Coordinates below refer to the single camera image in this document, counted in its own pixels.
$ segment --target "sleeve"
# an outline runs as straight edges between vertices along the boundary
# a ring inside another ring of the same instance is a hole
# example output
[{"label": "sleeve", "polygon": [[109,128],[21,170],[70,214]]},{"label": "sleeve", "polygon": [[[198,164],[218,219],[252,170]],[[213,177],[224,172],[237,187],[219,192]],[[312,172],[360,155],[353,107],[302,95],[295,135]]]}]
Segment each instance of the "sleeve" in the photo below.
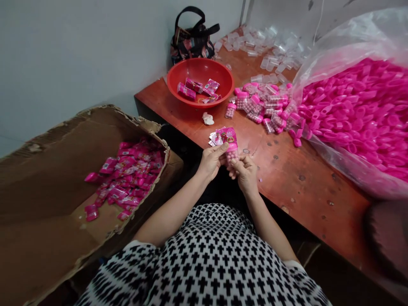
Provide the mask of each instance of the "sleeve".
[{"label": "sleeve", "polygon": [[152,244],[130,242],[99,268],[75,305],[142,305],[159,253]]},{"label": "sleeve", "polygon": [[293,279],[293,286],[299,292],[296,296],[296,298],[299,299],[299,303],[300,299],[302,299],[306,305],[332,305],[323,293],[321,287],[307,275],[300,263],[297,261],[284,261],[283,263],[288,268],[289,274]]}]

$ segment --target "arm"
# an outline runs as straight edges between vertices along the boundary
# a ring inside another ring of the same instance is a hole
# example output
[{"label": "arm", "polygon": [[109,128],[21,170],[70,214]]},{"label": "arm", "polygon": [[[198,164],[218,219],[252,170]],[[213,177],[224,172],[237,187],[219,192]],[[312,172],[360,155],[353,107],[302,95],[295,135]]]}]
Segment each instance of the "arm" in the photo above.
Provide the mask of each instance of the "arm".
[{"label": "arm", "polygon": [[240,156],[239,161],[233,160],[231,163],[236,174],[230,173],[230,176],[232,179],[238,177],[239,187],[244,193],[259,237],[275,250],[281,260],[299,262],[288,239],[269,213],[259,194],[255,163],[249,156]]},{"label": "arm", "polygon": [[225,164],[222,154],[227,149],[227,143],[205,149],[197,173],[142,225],[134,239],[163,246],[183,224],[207,185],[217,175],[219,167]]}]

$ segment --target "wooden table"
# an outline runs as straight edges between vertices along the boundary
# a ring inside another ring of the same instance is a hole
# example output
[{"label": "wooden table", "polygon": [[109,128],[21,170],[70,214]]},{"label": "wooden table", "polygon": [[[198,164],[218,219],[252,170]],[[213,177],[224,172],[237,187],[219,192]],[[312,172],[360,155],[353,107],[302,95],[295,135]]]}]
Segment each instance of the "wooden table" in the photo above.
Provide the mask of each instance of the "wooden table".
[{"label": "wooden table", "polygon": [[[260,68],[263,56],[248,57],[244,51],[228,52],[224,47],[218,55],[221,59],[217,60],[231,65],[236,87],[249,82],[251,76],[268,73]],[[296,71],[285,70],[283,74],[293,80]],[[362,220],[369,207],[368,199],[330,167],[307,141],[295,148],[286,132],[268,135],[262,125],[247,119],[243,110],[236,111],[232,120],[227,119],[224,117],[227,102],[205,110],[194,109],[176,99],[163,79],[147,86],[135,98],[203,149],[209,147],[208,137],[216,128],[233,126],[240,153],[249,153],[259,165],[258,177],[262,179],[258,182],[259,191],[374,282],[408,304],[408,289],[384,277],[364,239]],[[204,111],[214,117],[214,125],[203,124]]]}]

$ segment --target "black bag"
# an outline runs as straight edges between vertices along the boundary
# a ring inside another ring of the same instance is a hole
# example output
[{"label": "black bag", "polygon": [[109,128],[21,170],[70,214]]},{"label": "black bag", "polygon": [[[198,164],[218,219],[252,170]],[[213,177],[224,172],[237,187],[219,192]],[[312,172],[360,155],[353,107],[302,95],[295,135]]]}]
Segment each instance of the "black bag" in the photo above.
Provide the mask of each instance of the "black bag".
[{"label": "black bag", "polygon": [[[184,12],[193,12],[201,17],[193,28],[186,30],[179,27],[179,18]],[[213,43],[210,41],[210,35],[220,30],[220,25],[217,23],[211,28],[206,28],[204,25],[205,15],[202,10],[195,6],[188,6],[176,18],[174,28],[174,36],[171,39],[171,60],[173,65],[189,58],[203,57],[213,59],[215,52]]]}]

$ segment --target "cross pattern fabric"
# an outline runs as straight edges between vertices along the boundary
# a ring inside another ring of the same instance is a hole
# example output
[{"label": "cross pattern fabric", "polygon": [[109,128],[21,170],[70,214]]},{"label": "cross pattern fabric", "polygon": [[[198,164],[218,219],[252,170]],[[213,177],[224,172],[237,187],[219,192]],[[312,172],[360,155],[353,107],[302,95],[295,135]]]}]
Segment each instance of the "cross pattern fabric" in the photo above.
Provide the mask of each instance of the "cross pattern fabric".
[{"label": "cross pattern fabric", "polygon": [[282,262],[238,210],[194,207],[159,249],[132,241],[77,305],[330,305],[297,262]]}]

